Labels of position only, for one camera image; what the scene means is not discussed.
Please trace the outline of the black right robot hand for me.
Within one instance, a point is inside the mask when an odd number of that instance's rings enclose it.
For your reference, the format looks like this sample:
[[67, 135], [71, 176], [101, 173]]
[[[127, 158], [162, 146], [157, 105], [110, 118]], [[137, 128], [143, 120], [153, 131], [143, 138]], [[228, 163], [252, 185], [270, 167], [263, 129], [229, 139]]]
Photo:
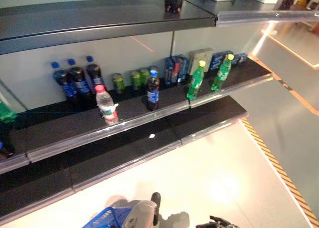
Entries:
[[196, 225], [196, 228], [239, 228], [239, 226], [232, 224], [231, 222], [215, 216], [209, 216], [210, 221], [205, 224]]

